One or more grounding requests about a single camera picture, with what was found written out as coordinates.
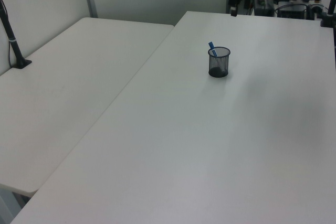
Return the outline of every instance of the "pen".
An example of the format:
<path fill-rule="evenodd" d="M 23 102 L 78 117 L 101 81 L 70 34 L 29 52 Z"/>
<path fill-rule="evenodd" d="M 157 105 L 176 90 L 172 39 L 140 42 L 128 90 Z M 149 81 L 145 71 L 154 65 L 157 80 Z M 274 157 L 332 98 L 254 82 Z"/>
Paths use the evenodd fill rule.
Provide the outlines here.
<path fill-rule="evenodd" d="M 210 49 L 212 50 L 212 53 L 214 54 L 214 56 L 217 57 L 215 47 L 214 47 L 214 44 L 212 43 L 212 41 L 209 42 L 209 46 L 210 46 Z"/>

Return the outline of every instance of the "black cable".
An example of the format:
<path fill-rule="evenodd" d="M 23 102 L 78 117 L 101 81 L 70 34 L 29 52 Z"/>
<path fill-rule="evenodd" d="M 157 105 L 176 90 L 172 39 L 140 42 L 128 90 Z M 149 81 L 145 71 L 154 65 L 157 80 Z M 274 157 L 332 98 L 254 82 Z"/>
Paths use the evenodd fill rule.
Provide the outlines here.
<path fill-rule="evenodd" d="M 9 67 L 12 68 L 12 64 L 10 63 L 11 61 L 11 53 L 10 53 L 10 42 L 8 42 L 8 63 L 9 63 Z"/>
<path fill-rule="evenodd" d="M 280 9 L 283 9 L 283 8 L 286 8 L 286 7 L 290 7 L 290 6 L 296 6 L 296 5 L 303 5 L 303 6 L 306 7 L 306 9 L 308 7 L 308 5 L 306 5 L 306 4 L 289 4 L 289 5 L 280 6 L 280 7 L 276 8 L 274 11 L 277 11 L 277 10 L 280 10 Z"/>
<path fill-rule="evenodd" d="M 7 18 L 8 18 L 8 11 L 7 11 L 6 5 L 5 5 L 5 3 L 4 3 L 3 0 L 1 0 L 1 3 L 2 3 L 2 5 L 3 5 L 4 8 L 5 8 L 6 16 L 7 16 Z"/>
<path fill-rule="evenodd" d="M 5 8 L 5 12 L 6 12 L 6 16 L 7 16 L 7 18 L 8 18 L 8 11 L 7 11 L 7 8 L 6 8 L 6 5 L 5 5 L 5 3 L 4 3 L 4 1 L 3 0 L 1 0 L 1 3 L 2 3 L 2 6 Z M 10 68 L 12 68 L 12 64 L 10 63 L 11 61 L 11 53 L 10 53 L 10 42 L 8 41 L 8 64 L 9 64 L 9 67 Z"/>

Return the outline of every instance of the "pen holder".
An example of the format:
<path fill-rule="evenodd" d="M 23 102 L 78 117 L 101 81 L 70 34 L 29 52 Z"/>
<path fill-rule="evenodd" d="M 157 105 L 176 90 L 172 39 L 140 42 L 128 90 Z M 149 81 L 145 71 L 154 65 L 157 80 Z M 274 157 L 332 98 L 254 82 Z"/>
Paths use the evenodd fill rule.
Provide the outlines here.
<path fill-rule="evenodd" d="M 228 75 L 229 55 L 231 51 L 226 47 L 215 47 L 208 51 L 209 54 L 209 74 L 212 77 L 224 77 Z"/>

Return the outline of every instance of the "white table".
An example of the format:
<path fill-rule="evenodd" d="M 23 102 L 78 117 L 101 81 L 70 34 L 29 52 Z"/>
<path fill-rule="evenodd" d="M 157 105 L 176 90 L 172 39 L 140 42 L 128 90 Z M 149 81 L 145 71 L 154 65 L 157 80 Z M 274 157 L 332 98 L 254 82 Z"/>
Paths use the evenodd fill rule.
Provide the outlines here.
<path fill-rule="evenodd" d="M 173 26 L 84 18 L 0 77 L 0 187 L 32 196 Z"/>
<path fill-rule="evenodd" d="M 332 35 L 188 12 L 13 224 L 333 223 Z M 226 78 L 209 41 L 232 52 Z"/>

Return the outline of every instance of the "black mesh cup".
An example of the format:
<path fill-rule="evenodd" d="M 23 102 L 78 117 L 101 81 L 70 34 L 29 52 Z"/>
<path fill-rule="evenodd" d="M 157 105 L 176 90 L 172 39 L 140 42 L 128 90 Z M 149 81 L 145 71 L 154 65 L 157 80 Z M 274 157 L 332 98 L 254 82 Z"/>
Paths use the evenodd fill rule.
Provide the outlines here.
<path fill-rule="evenodd" d="M 230 50 L 226 47 L 215 47 L 217 56 L 214 56 L 213 50 L 208 51 L 209 54 L 209 74 L 212 77 L 227 76 L 229 68 Z"/>

